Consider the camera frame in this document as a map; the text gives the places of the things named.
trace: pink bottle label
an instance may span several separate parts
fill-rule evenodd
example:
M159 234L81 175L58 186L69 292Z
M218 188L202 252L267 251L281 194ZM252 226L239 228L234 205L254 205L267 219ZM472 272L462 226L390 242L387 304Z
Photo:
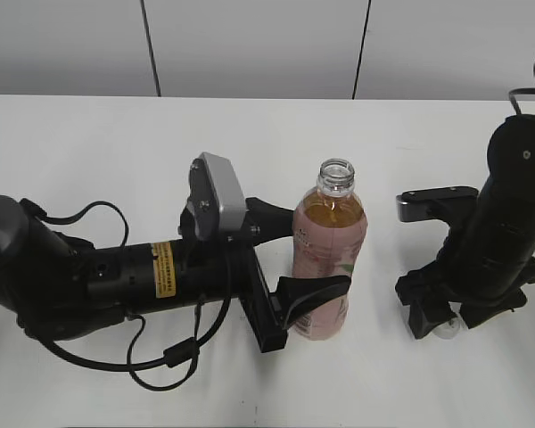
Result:
M296 210L293 231L293 277L351 276L365 240L366 218L352 226L323 227Z
M293 277L351 276L366 228L365 216L352 226L320 226L298 207L293 216ZM301 317L295 327L312 340L326 339L341 329L348 307L347 296L329 301Z

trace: plastic bottle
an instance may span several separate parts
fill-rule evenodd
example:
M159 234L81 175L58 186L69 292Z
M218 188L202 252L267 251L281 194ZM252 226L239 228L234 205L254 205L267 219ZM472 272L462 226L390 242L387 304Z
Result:
M368 225L354 187L349 162L330 159L321 165L317 186L293 216L293 277L352 275ZM346 295L329 301L301 317L295 329L311 340L328 339L341 329L348 307Z

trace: white table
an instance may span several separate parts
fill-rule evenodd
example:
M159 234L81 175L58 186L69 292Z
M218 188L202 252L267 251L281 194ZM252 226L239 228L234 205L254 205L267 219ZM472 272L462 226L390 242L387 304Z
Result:
M535 111L535 103L523 108ZM261 355L235 300L200 368L180 390L152 393L127 374L88 371L26 338L0 308L0 426L535 427L535 285L529 304L452 341L415 341L401 319L397 278L431 261L446 227L400 224L396 194L481 187L491 133L506 102L241 101L0 96L0 193L53 216L113 201L130 243L174 238L202 151L230 158L246 196L294 207L321 161L357 171L369 230L339 335ZM119 219L94 210L69 233L116 245ZM289 273L292 246L259 248L267 280ZM203 323L218 304L205 307ZM191 309L148 317L136 358L188 337ZM126 322L63 345L122 362L138 328ZM143 373L166 383L177 370Z

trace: bottle cap opening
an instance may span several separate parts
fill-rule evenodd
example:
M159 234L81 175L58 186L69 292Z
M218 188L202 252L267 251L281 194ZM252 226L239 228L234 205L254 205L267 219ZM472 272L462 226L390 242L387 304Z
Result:
M321 164L317 186L329 196L345 196L355 187L355 169L344 159L330 159Z

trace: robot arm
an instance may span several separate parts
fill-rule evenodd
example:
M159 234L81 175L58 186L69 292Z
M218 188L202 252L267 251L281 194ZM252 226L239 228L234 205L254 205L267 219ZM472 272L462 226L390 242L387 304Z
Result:
M535 115L506 119L490 140L488 164L479 194L450 187L397 198L400 220L449 225L436 260L396 285L417 339L457 316L451 301L462 303L460 315L473 328L522 307L522 285L535 283Z
M260 351L269 352L285 346L287 329L298 317L349 290L347 276L281 277L271 292L254 246L290 236L292 211L244 199L229 160L209 153L194 160L189 183L179 227L182 239L126 245L125 221L121 246L101 250L55 233L45 223L69 224L97 205L120 214L112 204L94 202L71 218L50 218L33 202L0 195L0 305L16 311L27 335L59 357L134 375L136 370L176 366L189 359L193 372L199 348L218 330L234 297L243 305ZM210 330L201 338L195 333L154 361L95 362L54 343L119 324L126 317L186 305L196 305L198 324L200 307L214 300L223 304Z

